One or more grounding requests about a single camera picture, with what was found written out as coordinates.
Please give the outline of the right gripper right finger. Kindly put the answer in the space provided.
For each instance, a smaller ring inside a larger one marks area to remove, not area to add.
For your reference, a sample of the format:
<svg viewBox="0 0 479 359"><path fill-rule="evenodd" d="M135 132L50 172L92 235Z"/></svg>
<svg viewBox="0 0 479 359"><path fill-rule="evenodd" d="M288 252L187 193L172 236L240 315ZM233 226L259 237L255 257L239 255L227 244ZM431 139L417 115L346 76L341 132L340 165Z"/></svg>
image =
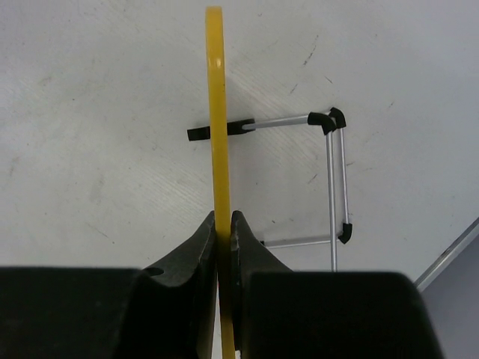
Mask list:
<svg viewBox="0 0 479 359"><path fill-rule="evenodd" d="M242 358L441 358L420 292L396 272L293 271L231 217L234 340Z"/></svg>

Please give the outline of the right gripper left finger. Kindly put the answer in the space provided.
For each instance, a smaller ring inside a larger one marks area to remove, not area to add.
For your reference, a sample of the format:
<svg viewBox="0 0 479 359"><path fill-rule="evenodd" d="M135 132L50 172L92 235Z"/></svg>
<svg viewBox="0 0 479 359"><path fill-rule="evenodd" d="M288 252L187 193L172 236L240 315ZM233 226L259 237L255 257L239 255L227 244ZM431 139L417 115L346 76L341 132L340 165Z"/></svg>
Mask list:
<svg viewBox="0 0 479 359"><path fill-rule="evenodd" d="M209 358L214 224L145 269L2 268L1 356Z"/></svg>

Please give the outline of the yellow framed small whiteboard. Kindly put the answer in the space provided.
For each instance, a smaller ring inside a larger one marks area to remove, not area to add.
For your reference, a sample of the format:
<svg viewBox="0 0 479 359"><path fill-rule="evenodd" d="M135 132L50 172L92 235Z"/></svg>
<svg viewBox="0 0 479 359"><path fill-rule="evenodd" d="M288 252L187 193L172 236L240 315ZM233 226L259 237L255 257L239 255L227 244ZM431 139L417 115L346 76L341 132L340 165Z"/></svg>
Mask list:
<svg viewBox="0 0 479 359"><path fill-rule="evenodd" d="M222 357L235 358L231 303L231 207L227 100L225 91L225 49L221 7L212 6L206 9L205 35Z"/></svg>

